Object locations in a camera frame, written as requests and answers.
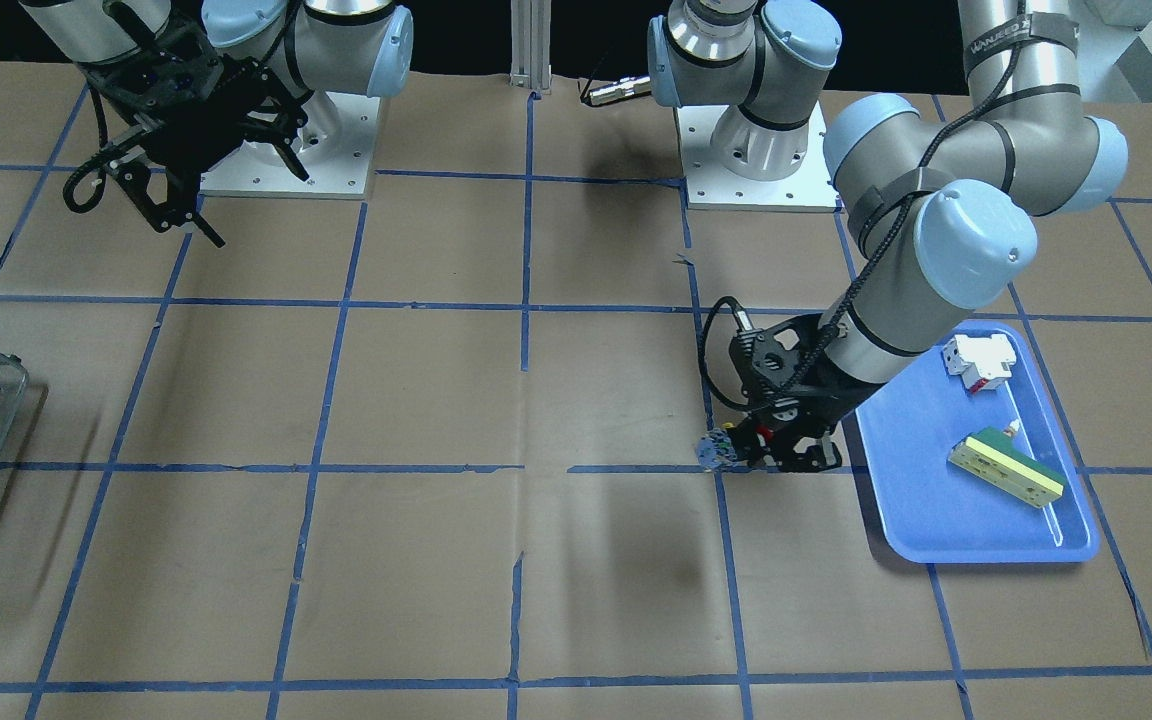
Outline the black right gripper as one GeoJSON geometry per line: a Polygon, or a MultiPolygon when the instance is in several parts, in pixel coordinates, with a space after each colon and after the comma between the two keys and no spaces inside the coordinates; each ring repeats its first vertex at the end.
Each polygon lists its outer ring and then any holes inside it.
{"type": "Polygon", "coordinates": [[[92,200],[114,181],[156,232],[192,223],[220,249],[227,243],[198,210],[205,172],[257,142],[310,179],[291,149],[306,113],[270,65],[221,53],[195,20],[97,20],[79,36],[104,41],[76,59],[99,127],[100,149],[76,173],[96,174],[92,200]],[[147,194],[151,164],[165,170],[161,202],[147,194]]]}

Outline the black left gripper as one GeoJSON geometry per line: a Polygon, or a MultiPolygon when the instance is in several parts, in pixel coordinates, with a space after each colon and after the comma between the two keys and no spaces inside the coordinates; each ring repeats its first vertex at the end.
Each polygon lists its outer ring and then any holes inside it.
{"type": "Polygon", "coordinates": [[[796,316],[771,328],[755,327],[748,314],[735,318],[730,359],[748,407],[744,418],[726,423],[733,462],[785,473],[841,468],[832,432],[882,384],[859,381],[826,354],[808,359],[823,338],[819,314],[796,316]],[[781,446],[781,456],[773,446],[781,446]]]}

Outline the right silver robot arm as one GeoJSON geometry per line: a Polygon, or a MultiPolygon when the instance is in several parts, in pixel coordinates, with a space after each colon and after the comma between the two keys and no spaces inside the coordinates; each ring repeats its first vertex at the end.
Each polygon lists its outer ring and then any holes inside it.
{"type": "Polygon", "coordinates": [[[126,131],[65,182],[88,213],[115,183],[156,232],[223,238],[198,197],[364,199],[381,100],[406,85],[414,17],[393,1],[26,1],[126,131]]]}

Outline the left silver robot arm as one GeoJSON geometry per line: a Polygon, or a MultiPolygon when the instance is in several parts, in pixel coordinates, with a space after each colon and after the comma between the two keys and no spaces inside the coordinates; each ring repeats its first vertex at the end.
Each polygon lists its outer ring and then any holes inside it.
{"type": "MultiPolygon", "coordinates": [[[[823,137],[867,260],[840,300],[770,328],[717,301],[736,320],[741,392],[708,391],[741,419],[700,439],[704,468],[838,468],[838,420],[1005,291],[1034,258],[1033,220],[1094,209],[1123,181],[1123,132],[1083,111],[1069,5],[961,1],[957,13],[972,109],[934,123],[904,97],[870,94],[823,137]]],[[[812,1],[675,1],[650,20],[649,78],[666,108],[726,106],[723,167],[772,181],[805,146],[841,41],[812,1]]]]}

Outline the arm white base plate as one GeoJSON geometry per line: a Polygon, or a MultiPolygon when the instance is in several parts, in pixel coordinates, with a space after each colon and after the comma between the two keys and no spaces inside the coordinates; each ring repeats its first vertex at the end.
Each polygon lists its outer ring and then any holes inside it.
{"type": "Polygon", "coordinates": [[[823,156],[826,119],[814,105],[806,147],[790,156],[795,172],[785,179],[746,179],[732,172],[723,159],[732,159],[712,142],[723,106],[691,106],[675,109],[679,152],[684,168],[690,209],[735,211],[833,211],[838,194],[823,156]]]}
{"type": "Polygon", "coordinates": [[[291,142],[306,181],[294,177],[268,143],[247,142],[202,176],[200,195],[365,199],[382,105],[380,97],[317,91],[303,105],[306,127],[291,142]]]}

